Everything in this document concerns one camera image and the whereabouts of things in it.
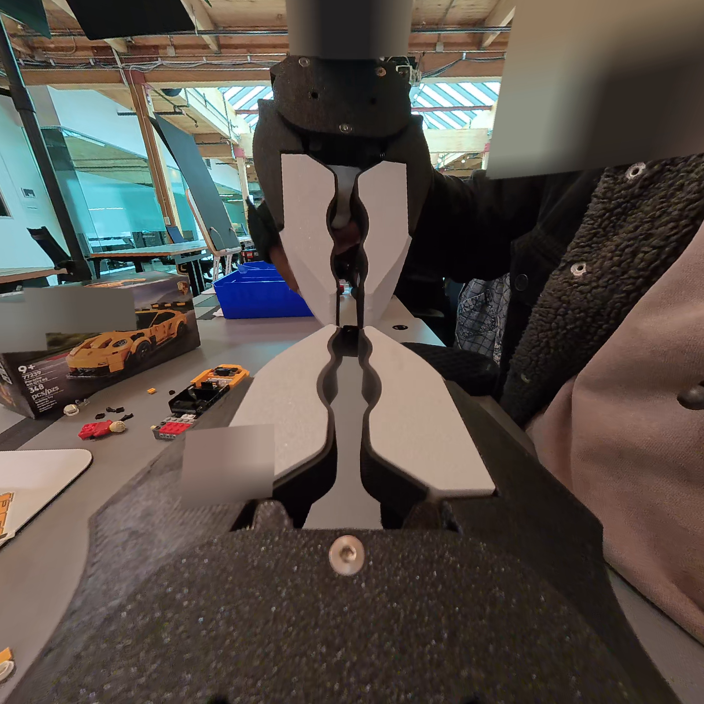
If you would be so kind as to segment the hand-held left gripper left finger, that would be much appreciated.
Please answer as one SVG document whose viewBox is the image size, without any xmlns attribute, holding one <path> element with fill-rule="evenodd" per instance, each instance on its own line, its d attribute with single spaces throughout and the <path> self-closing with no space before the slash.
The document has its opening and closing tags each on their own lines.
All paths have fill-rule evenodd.
<svg viewBox="0 0 704 704">
<path fill-rule="evenodd" d="M 338 333 L 329 324 L 272 359 L 255 375 L 230 423 L 249 431 L 272 427 L 271 497 L 297 529 L 337 479 L 331 401 L 337 395 Z"/>
</svg>

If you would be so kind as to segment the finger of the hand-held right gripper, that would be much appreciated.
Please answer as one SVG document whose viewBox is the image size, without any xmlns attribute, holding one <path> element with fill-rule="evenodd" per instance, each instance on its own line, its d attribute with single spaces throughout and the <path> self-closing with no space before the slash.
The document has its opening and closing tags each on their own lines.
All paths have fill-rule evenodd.
<svg viewBox="0 0 704 704">
<path fill-rule="evenodd" d="M 338 280 L 328 227 L 334 173 L 305 154 L 282 154 L 284 227 L 280 239 L 300 295 L 322 325 L 338 325 Z"/>
<path fill-rule="evenodd" d="M 360 246 L 364 266 L 357 324 L 366 327 L 374 325 L 386 310 L 410 247 L 406 165 L 383 161 L 361 172 L 356 196 L 366 227 Z"/>
</svg>

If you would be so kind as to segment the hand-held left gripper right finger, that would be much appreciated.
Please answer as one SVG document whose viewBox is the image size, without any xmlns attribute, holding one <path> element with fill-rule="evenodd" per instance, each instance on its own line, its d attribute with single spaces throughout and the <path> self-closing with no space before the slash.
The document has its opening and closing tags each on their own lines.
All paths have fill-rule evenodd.
<svg viewBox="0 0 704 704">
<path fill-rule="evenodd" d="M 496 485 L 443 376 L 375 327 L 360 332 L 363 416 L 360 477 L 399 529 L 418 504 L 488 498 Z"/>
</svg>

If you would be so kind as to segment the lego car chassis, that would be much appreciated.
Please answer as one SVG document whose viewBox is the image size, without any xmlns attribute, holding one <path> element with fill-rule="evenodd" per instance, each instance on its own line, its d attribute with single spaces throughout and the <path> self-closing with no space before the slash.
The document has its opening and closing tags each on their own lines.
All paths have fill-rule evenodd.
<svg viewBox="0 0 704 704">
<path fill-rule="evenodd" d="M 176 439 L 249 376 L 247 369 L 234 364 L 206 369 L 186 389 L 170 399 L 170 415 L 151 428 L 154 437 L 162 441 Z"/>
</svg>

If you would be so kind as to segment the lego set box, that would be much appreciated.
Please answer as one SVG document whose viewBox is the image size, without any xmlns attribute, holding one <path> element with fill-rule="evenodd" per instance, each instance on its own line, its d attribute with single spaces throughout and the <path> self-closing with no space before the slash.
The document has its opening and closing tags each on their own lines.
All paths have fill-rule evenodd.
<svg viewBox="0 0 704 704">
<path fill-rule="evenodd" d="M 40 418 L 199 345 L 186 275 L 111 275 L 4 294 L 1 404 Z"/>
</svg>

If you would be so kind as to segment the person's right hand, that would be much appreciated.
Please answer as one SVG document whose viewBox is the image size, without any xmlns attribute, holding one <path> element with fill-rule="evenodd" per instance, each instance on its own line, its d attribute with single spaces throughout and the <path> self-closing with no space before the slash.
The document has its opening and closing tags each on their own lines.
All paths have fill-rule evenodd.
<svg viewBox="0 0 704 704">
<path fill-rule="evenodd" d="M 275 266 L 278 273 L 282 276 L 288 287 L 295 293 L 300 292 L 300 288 L 294 276 L 286 253 L 280 243 L 274 244 L 269 248 L 269 257 L 271 263 Z"/>
</svg>

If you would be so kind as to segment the blue plastic bin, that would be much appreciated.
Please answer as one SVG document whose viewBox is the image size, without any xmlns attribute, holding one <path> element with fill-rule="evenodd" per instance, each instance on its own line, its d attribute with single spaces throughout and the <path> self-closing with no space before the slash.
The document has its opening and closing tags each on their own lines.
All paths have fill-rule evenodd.
<svg viewBox="0 0 704 704">
<path fill-rule="evenodd" d="M 213 288 L 228 320 L 311 317 L 304 299 L 289 288 L 274 265 L 244 263 Z"/>
</svg>

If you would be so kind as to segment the black leaning panel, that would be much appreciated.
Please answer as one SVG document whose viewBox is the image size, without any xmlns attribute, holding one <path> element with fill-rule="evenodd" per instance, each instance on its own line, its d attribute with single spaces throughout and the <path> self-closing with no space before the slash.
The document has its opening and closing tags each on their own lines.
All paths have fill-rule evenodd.
<svg viewBox="0 0 704 704">
<path fill-rule="evenodd" d="M 194 137 L 158 115 L 151 122 L 181 170 L 206 224 L 226 236 L 229 228 L 233 229 L 230 216 Z"/>
</svg>

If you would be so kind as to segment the blue plaid cloth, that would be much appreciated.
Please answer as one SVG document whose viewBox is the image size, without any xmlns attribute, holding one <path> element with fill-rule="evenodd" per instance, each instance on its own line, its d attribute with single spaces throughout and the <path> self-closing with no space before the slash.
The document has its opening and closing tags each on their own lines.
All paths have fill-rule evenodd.
<svg viewBox="0 0 704 704">
<path fill-rule="evenodd" d="M 479 353 L 499 365 L 509 301 L 509 274 L 465 284 L 458 299 L 455 347 Z"/>
</svg>

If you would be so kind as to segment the grey office desk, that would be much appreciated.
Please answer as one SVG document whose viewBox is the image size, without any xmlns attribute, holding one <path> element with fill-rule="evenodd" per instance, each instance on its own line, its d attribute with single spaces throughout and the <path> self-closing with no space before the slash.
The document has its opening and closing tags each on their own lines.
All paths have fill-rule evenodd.
<svg viewBox="0 0 704 704">
<path fill-rule="evenodd" d="M 137 272 L 142 272 L 142 264 L 146 261 L 168 258 L 175 265 L 185 265 L 191 261 L 198 261 L 207 256 L 208 248 L 204 241 L 168 244 L 163 246 L 148 247 L 143 249 L 123 249 L 107 252 L 93 252 L 86 257 L 95 262 L 95 276 L 101 277 L 101 262 L 103 260 L 118 260 L 131 263 Z"/>
</svg>

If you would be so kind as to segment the beige sweatshirt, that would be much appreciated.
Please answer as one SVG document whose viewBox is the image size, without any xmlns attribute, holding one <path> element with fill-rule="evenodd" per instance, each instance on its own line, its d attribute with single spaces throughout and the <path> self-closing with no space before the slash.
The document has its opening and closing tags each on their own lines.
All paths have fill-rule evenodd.
<svg viewBox="0 0 704 704">
<path fill-rule="evenodd" d="M 703 642 L 703 227 L 528 425 L 539 460 L 603 524 L 607 563 Z"/>
</svg>

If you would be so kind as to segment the black fleece jacket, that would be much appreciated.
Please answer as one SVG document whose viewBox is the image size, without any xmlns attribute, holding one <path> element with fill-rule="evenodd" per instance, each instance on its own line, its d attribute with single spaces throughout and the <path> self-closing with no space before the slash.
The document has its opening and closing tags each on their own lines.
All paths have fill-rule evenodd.
<svg viewBox="0 0 704 704">
<path fill-rule="evenodd" d="M 537 224 L 511 243 L 506 273 L 495 398 L 519 426 L 582 371 L 703 223 L 703 154 L 545 176 Z"/>
</svg>

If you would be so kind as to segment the black desk chair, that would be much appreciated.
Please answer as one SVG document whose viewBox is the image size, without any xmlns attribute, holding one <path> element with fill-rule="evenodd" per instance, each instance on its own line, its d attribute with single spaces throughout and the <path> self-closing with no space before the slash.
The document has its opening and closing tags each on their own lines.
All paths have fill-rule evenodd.
<svg viewBox="0 0 704 704">
<path fill-rule="evenodd" d="M 40 228 L 28 228 L 27 230 L 34 242 L 37 243 L 41 250 L 51 259 L 55 270 L 66 270 L 67 275 L 74 273 L 74 261 L 45 226 Z"/>
</svg>

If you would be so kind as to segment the black slanted pole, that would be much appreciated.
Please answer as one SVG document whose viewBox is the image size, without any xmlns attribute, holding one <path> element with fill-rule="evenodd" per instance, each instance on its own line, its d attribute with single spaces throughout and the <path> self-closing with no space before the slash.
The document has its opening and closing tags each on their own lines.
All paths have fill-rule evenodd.
<svg viewBox="0 0 704 704">
<path fill-rule="evenodd" d="M 70 257 L 74 262 L 72 271 L 73 277 L 76 281 L 91 280 L 91 269 L 84 258 L 80 241 L 77 238 L 73 221 L 71 220 L 65 198 L 63 197 L 54 167 L 51 163 L 47 145 L 44 141 L 34 109 L 34 104 L 25 86 L 3 22 L 1 23 L 1 62 L 8 79 L 9 91 L 15 110 L 17 110 L 21 117 L 35 161 L 37 162 L 37 166 L 47 189 L 48 197 L 56 214 L 61 232 L 63 233 Z"/>
</svg>

